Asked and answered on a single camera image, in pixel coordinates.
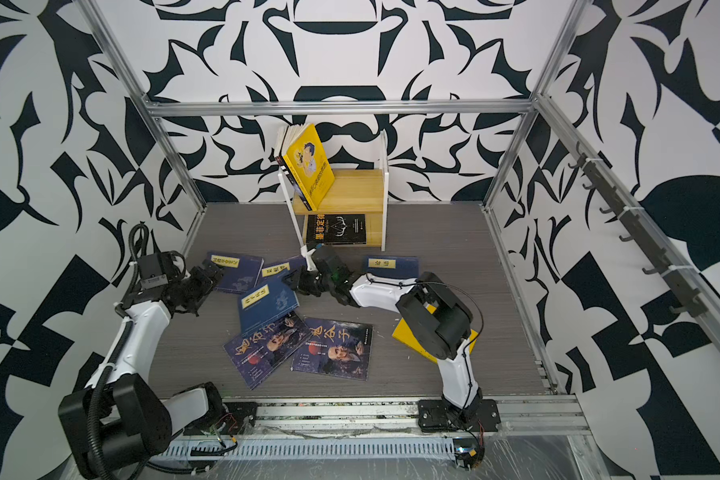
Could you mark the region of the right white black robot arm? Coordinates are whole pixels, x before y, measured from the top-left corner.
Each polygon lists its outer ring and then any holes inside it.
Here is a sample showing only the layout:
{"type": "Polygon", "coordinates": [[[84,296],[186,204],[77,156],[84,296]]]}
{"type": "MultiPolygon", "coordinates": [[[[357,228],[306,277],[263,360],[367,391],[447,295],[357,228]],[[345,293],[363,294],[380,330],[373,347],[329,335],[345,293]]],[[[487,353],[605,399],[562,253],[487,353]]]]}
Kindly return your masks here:
{"type": "Polygon", "coordinates": [[[398,313],[436,359],[447,414],[464,424],[477,418],[482,390],[471,362],[473,314],[451,286],[432,272],[407,279],[355,272],[326,245],[305,250],[303,256],[307,264],[286,274],[285,285],[308,296],[327,292],[344,306],[398,313]]]}

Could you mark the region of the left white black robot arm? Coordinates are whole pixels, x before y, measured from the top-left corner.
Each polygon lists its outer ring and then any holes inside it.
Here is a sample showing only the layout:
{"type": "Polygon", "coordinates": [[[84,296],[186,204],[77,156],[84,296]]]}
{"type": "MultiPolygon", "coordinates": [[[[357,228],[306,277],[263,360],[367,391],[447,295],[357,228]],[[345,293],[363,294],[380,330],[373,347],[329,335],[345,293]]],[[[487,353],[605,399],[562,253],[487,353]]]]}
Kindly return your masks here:
{"type": "Polygon", "coordinates": [[[136,237],[148,232],[139,223],[128,235],[134,272],[115,305],[122,319],[117,338],[85,387],[65,396],[58,408],[72,458],[86,479],[111,479],[128,466],[137,478],[185,429],[206,430],[225,411],[211,382],[167,400],[148,383],[160,338],[174,315],[197,315],[223,277],[209,260],[188,268],[175,250],[148,253],[136,244],[136,237]]]}

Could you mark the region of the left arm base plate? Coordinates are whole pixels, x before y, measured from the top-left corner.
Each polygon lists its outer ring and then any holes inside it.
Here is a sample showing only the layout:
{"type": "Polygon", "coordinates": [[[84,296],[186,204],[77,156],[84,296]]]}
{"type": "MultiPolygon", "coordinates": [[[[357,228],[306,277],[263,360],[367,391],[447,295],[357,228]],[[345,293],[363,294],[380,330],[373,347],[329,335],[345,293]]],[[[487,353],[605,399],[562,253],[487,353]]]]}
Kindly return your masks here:
{"type": "Polygon", "coordinates": [[[211,426],[211,431],[235,436],[251,430],[256,424],[258,406],[252,401],[225,402],[222,415],[211,426]]]}

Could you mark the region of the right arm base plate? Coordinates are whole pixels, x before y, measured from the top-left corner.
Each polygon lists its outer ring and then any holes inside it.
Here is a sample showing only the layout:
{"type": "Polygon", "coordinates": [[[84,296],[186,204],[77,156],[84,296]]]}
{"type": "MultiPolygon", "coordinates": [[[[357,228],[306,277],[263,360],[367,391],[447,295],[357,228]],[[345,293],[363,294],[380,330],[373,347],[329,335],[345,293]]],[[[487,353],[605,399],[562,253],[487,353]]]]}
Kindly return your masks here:
{"type": "Polygon", "coordinates": [[[497,403],[492,399],[476,398],[465,410],[458,409],[445,399],[419,400],[417,409],[417,424],[425,433],[497,432],[501,423],[497,403]]]}

